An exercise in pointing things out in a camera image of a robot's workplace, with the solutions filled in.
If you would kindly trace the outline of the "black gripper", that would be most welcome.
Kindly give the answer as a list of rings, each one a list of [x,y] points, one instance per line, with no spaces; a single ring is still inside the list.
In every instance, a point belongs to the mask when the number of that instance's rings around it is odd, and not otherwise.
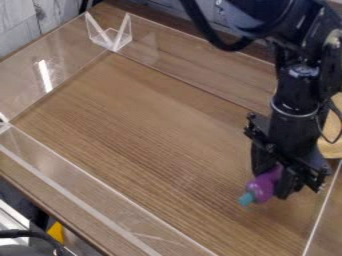
[[[331,175],[331,165],[318,148],[319,131],[314,118],[270,116],[250,112],[244,135],[251,139],[251,168],[259,176],[277,164],[283,166],[275,196],[286,200],[307,186],[318,192]]]

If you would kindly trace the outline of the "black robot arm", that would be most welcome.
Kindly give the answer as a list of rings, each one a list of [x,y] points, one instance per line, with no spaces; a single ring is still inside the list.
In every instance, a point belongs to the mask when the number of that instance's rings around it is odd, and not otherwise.
[[[326,0],[216,0],[240,39],[226,43],[196,0],[180,0],[194,25],[220,50],[235,52],[255,40],[274,47],[277,90],[271,113],[247,115],[254,179],[240,203],[285,199],[307,187],[319,191],[331,167],[319,151],[323,128],[342,92],[342,15]]]

